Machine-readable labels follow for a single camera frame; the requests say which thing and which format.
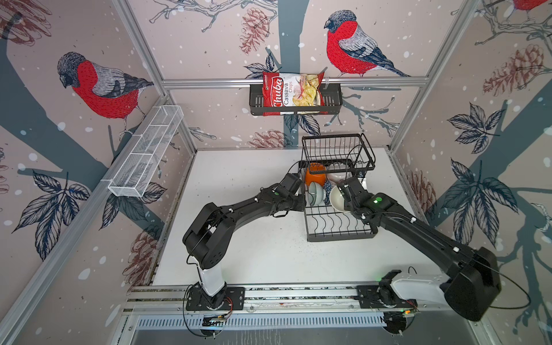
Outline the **pale green glazed bowl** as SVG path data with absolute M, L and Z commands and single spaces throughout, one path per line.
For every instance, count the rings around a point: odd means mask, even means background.
M 326 197 L 323 186 L 317 182 L 311 182 L 307 190 L 307 202 L 310 207 L 320 206 Z

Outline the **cream ceramic bowl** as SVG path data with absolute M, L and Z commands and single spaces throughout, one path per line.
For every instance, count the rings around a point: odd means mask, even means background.
M 350 208 L 345 205 L 345 199 L 339 190 L 338 186 L 332 188 L 329 201 L 331 206 L 338 212 L 347 213 L 350 212 Z

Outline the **orange plastic bowl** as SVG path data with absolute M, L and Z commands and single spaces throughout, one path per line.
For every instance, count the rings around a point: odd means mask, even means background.
M 312 162 L 306 168 L 305 183 L 309 186 L 312 183 L 317 183 L 324 187 L 326 183 L 326 168 L 319 162 Z

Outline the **white ceramic bowl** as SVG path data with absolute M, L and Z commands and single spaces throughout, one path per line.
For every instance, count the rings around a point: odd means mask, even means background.
M 329 172 L 326 177 L 332 183 L 338 183 L 339 181 L 346 180 L 349 177 L 349 172 Z

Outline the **blue patterned bowl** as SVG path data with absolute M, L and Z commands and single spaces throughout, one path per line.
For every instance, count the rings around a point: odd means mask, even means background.
M 323 202 L 326 206 L 330 206 L 331 205 L 330 195 L 331 195 L 331 191 L 333 189 L 333 185 L 332 185 L 330 180 L 326 180 L 326 182 L 323 186 L 323 189 L 325 191 L 325 197 L 323 199 Z

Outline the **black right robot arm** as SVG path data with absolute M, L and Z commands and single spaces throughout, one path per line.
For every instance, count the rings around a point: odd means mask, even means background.
M 384 305 L 424 300 L 449 306 L 469 321 L 482 319 L 502 290 L 494 253 L 484 247 L 475 250 L 447 237 L 388 195 L 368 192 L 356 178 L 340 181 L 336 187 L 354 218 L 397 235 L 441 270 L 441 274 L 428 277 L 390 271 L 377 290 Z

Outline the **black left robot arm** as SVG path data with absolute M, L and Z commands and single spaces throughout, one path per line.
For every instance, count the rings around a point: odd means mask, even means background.
M 237 204 L 206 204 L 183 236 L 183 244 L 198 267 L 204 295 L 220 296 L 226 287 L 219 263 L 224 258 L 234 232 L 260 218 L 281 218 L 291 211 L 302 212 L 306 200 L 300 194 L 303 181 L 297 173 L 287 173 L 278 183 Z

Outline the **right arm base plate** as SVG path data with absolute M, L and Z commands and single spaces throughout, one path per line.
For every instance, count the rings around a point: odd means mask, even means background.
M 358 285 L 356 287 L 359 306 L 361 309 L 415 309 L 418 303 L 415 300 L 403 300 L 390 287 L 379 285 Z

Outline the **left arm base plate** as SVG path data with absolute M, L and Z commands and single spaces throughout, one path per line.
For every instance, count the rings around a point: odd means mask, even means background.
M 185 293 L 186 311 L 242 311 L 244 308 L 245 288 L 224 286 L 215 296 L 209 296 L 196 283 Z

